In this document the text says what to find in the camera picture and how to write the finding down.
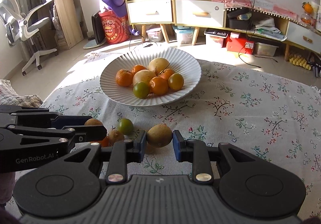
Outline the left hand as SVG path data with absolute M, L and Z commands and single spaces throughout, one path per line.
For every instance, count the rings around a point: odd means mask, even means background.
M 0 204 L 6 204 L 12 197 L 15 186 L 15 172 L 0 174 Z

